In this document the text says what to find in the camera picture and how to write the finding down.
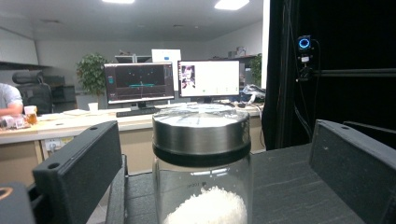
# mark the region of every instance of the webcam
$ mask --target webcam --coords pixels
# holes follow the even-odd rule
[[[307,53],[311,49],[311,36],[302,35],[297,39],[298,50],[301,53]]]

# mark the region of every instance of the blue light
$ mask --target blue light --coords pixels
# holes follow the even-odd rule
[[[310,46],[309,39],[303,38],[298,42],[298,45],[300,46],[301,49],[307,49]]]

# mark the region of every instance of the person's arm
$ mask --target person's arm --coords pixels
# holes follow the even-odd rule
[[[18,103],[8,104],[7,108],[0,109],[0,116],[21,114],[22,110],[23,110],[23,105],[21,104]]]

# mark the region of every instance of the wooden desk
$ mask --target wooden desk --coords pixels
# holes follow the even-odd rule
[[[101,110],[98,115],[60,115],[54,120],[40,120],[28,129],[0,131],[0,183],[32,184],[33,168],[49,156],[46,140],[74,137],[92,125],[114,119],[119,124],[121,151],[129,158],[129,172],[151,170],[152,115],[116,118],[116,112],[125,110],[128,108]],[[250,114],[252,150],[263,149],[259,110],[255,106],[245,110]]]

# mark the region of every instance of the ceiling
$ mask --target ceiling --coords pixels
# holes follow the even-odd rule
[[[219,0],[0,0],[0,28],[33,40],[207,41],[262,21],[263,0],[237,11]]]

